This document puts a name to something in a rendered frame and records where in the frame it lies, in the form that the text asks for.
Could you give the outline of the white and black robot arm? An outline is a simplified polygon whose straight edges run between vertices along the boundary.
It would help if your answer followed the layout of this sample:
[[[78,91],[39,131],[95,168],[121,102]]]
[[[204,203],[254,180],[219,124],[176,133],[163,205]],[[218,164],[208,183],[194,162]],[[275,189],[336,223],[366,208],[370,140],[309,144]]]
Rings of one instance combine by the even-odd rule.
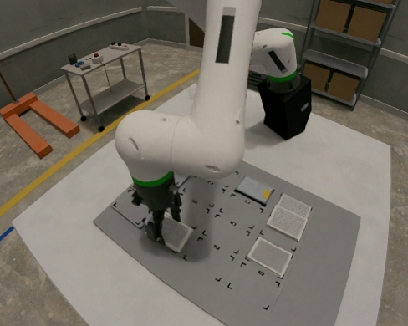
[[[250,65],[264,65],[275,94],[290,94],[301,83],[293,34],[256,32],[262,0],[166,1],[205,33],[201,67],[188,116],[137,110],[116,129],[115,148],[134,182],[136,206],[178,192],[174,172],[214,181],[241,165]]]

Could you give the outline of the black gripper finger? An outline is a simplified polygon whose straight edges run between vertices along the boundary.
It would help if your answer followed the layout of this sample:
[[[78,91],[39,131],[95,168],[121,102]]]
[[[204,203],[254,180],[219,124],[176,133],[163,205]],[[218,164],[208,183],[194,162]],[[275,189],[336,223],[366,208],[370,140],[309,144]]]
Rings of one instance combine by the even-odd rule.
[[[149,239],[154,242],[160,243],[162,246],[165,246],[165,241],[161,235],[162,220],[164,220],[166,209],[161,210],[161,216],[152,216],[153,211],[150,211],[149,216],[145,219],[142,219],[142,222],[145,223],[146,233]]]
[[[179,195],[179,191],[178,192],[174,192],[174,201],[173,201],[173,203],[171,203],[171,205],[169,206],[169,208],[171,209],[171,216],[172,216],[172,219],[174,219],[174,220],[176,220],[176,221],[178,221],[178,222],[181,222],[181,218],[180,218],[180,213],[181,213],[181,209],[179,209],[180,208],[180,206],[182,206],[182,202],[181,202],[181,198],[180,198],[180,195]],[[174,206],[173,206],[174,205]],[[176,205],[176,206],[175,206]],[[172,209],[172,208],[174,209]],[[178,208],[179,207],[179,208]]]

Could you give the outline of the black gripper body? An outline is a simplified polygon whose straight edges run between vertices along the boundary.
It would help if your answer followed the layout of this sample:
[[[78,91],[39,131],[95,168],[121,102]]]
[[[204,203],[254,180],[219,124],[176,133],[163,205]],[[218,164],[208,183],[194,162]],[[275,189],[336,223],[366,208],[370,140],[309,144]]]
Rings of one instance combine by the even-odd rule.
[[[167,206],[170,206],[174,200],[174,192],[172,192],[167,198],[160,200],[160,201],[145,201],[145,204],[149,208],[150,211],[153,211],[152,216],[161,216],[161,210],[168,209]],[[167,207],[167,208],[166,208]]]

